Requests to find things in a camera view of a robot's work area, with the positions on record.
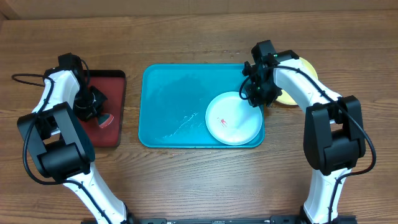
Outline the yellow-green plate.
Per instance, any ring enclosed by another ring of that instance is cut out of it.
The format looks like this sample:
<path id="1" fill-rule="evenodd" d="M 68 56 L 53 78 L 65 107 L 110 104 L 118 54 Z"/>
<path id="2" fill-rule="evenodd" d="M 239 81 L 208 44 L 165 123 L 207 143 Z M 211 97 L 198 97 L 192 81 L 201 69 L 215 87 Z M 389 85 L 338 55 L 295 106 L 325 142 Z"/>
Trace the yellow-green plate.
<path id="1" fill-rule="evenodd" d="M 302 57 L 300 57 L 300 61 L 303 63 L 304 67 L 310 72 L 310 75 L 313 78 L 318 79 L 317 72 L 312 64 Z M 297 106 L 297 103 L 285 90 L 282 90 L 281 92 L 282 94 L 277 97 L 276 102 L 288 106 Z"/>

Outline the light blue plate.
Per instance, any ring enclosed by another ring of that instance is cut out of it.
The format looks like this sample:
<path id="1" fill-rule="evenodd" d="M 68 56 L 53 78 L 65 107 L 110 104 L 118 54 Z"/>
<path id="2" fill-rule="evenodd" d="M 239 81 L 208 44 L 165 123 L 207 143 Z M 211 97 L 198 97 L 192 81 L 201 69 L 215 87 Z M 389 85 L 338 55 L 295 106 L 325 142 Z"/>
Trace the light blue plate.
<path id="1" fill-rule="evenodd" d="M 229 146 L 241 146 L 252 141 L 259 134 L 263 120 L 261 109 L 241 99 L 236 91 L 216 96 L 205 113 L 210 134 Z"/>

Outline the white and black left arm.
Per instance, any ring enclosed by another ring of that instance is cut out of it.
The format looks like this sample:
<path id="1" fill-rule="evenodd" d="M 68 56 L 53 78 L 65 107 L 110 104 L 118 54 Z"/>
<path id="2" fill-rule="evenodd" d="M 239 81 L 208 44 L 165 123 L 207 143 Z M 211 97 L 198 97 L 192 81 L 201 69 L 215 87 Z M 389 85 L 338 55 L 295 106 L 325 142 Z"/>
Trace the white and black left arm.
<path id="1" fill-rule="evenodd" d="M 95 166 L 96 147 L 121 140 L 126 75 L 90 70 L 79 56 L 58 56 L 58 66 L 40 76 L 38 105 L 17 120 L 28 176 L 42 185 L 64 185 L 94 216 L 94 223 L 137 223 Z"/>

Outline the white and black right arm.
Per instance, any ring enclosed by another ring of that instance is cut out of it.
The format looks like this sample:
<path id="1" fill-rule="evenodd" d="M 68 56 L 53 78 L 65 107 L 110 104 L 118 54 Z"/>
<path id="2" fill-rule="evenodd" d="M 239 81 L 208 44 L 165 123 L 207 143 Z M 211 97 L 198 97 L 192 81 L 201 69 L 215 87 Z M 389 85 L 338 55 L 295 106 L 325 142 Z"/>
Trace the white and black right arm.
<path id="1" fill-rule="evenodd" d="M 253 106 L 269 106 L 285 91 L 305 113 L 303 151 L 312 167 L 308 197 L 289 223 L 357 223 L 338 214 L 347 177 L 362 175 L 376 165 L 376 150 L 363 128 L 361 103 L 343 97 L 310 76 L 293 50 L 277 52 L 270 40 L 251 50 L 239 96 Z"/>

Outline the dark red water tray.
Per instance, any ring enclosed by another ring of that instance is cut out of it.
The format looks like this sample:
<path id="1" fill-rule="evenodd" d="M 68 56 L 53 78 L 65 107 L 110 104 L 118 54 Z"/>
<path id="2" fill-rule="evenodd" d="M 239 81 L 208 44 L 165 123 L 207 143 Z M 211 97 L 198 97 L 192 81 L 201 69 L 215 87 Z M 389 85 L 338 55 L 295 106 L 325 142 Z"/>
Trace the dark red water tray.
<path id="1" fill-rule="evenodd" d="M 121 138 L 123 110 L 126 92 L 126 75 L 122 70 L 92 70 L 83 72 L 90 80 L 80 85 L 80 90 L 90 87 L 102 92 L 107 99 L 102 103 L 101 115 L 109 114 L 105 124 L 99 124 L 99 118 L 83 119 L 82 110 L 77 106 L 73 112 L 88 135 L 94 147 L 118 147 Z"/>

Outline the teal plastic serving tray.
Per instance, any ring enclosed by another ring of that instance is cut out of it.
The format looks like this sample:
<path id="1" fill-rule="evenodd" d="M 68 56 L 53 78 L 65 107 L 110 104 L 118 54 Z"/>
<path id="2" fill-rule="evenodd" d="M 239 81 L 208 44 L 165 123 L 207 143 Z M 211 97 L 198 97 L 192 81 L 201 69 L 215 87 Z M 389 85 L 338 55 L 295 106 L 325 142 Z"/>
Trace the teal plastic serving tray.
<path id="1" fill-rule="evenodd" d="M 147 147 L 226 148 L 205 123 L 211 100 L 238 91 L 243 65 L 154 64 L 142 77 L 138 137 Z"/>

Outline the brown cardboard back panel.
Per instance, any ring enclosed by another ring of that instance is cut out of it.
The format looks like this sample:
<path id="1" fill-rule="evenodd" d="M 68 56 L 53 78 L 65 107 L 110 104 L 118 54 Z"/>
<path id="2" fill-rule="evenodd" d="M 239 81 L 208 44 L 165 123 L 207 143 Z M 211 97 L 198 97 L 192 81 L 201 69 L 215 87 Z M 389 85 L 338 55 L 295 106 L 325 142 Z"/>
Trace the brown cardboard back panel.
<path id="1" fill-rule="evenodd" d="M 397 9 L 397 0 L 1 0 L 10 20 Z"/>

